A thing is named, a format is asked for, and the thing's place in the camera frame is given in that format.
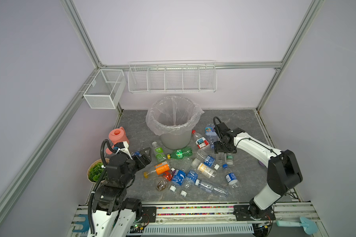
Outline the long clear crushed bottle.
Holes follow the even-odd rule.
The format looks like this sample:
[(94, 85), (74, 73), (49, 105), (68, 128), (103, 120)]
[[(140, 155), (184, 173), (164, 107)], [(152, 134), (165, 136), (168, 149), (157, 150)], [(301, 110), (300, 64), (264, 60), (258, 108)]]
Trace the long clear crushed bottle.
[(197, 179), (195, 182), (195, 185), (199, 189), (201, 189), (207, 193), (210, 193), (214, 196), (223, 197), (223, 198), (228, 197), (228, 191), (225, 188), (223, 188), (219, 185), (213, 184), (209, 181)]

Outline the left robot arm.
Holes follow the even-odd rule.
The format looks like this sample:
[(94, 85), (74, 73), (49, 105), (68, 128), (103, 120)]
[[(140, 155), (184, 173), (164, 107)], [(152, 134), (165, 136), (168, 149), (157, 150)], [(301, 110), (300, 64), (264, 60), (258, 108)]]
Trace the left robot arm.
[(125, 237), (141, 219), (141, 201), (126, 195), (136, 173), (151, 163), (152, 151), (147, 147), (131, 154), (128, 147), (127, 142), (112, 146), (108, 139), (101, 144), (103, 172), (89, 197), (89, 237)]

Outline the tall clear bottle white cap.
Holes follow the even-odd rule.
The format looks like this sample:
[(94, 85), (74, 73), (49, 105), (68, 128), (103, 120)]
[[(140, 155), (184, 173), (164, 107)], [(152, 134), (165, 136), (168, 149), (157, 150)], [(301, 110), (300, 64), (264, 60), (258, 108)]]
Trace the tall clear bottle white cap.
[(223, 166), (226, 163), (226, 154), (225, 153), (218, 153), (217, 154), (217, 164), (219, 166)]

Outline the blue label crushed bottle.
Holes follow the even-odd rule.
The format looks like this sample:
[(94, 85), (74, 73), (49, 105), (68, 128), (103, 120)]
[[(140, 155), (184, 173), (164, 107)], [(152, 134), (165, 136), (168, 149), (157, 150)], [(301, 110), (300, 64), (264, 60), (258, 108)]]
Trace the blue label crushed bottle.
[(220, 166), (217, 163), (216, 159), (212, 155), (210, 155), (208, 152), (206, 152), (204, 150), (198, 150), (195, 155), (207, 167), (215, 169), (215, 170), (219, 169)]

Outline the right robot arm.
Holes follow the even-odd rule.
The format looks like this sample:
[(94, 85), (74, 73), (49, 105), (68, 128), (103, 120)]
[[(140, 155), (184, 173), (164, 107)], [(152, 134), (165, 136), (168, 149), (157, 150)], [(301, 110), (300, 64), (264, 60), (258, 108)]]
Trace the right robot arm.
[(215, 142), (215, 153), (235, 154), (243, 150), (264, 164), (267, 184), (250, 200), (248, 214), (260, 220), (273, 210), (272, 205), (290, 189), (303, 181), (295, 154), (290, 150), (279, 150), (253, 138), (241, 128), (230, 129), (218, 117), (213, 118), (219, 141)]

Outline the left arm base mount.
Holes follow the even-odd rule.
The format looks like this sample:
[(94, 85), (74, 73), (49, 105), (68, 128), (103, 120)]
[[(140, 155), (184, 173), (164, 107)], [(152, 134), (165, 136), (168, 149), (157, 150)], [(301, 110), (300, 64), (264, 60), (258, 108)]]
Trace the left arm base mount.
[(155, 223), (156, 217), (156, 206), (143, 206), (141, 216), (136, 219), (136, 223)]

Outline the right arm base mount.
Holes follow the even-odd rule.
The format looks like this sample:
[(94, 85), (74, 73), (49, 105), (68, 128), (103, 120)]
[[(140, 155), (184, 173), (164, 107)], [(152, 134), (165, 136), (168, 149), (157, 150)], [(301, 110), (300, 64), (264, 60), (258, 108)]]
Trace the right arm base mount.
[(274, 221), (276, 220), (273, 206), (266, 210), (260, 210), (254, 205), (240, 204), (235, 205), (233, 214), (237, 221)]

